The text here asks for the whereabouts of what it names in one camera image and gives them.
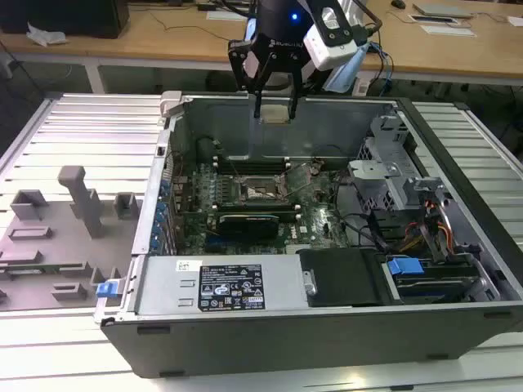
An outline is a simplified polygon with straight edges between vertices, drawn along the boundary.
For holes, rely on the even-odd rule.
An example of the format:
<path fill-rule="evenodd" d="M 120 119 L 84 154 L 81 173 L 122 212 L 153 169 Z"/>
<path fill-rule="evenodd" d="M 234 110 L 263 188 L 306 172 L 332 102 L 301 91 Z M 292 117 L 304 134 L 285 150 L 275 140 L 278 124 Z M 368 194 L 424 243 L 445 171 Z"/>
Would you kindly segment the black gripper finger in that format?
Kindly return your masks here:
<path fill-rule="evenodd" d="M 288 103 L 288 118 L 290 120 L 295 119 L 297 111 L 298 99 L 302 95 L 303 76 L 302 69 L 306 65 L 306 62 L 298 56 L 289 56 L 286 59 L 286 69 L 291 75 L 291 92 Z"/>
<path fill-rule="evenodd" d="M 249 53 L 252 53 L 258 62 L 253 77 L 250 77 L 244 68 Z M 238 88 L 255 96 L 253 117 L 260 118 L 262 91 L 274 72 L 274 52 L 268 49 L 267 41 L 264 39 L 230 40 L 228 57 Z"/>

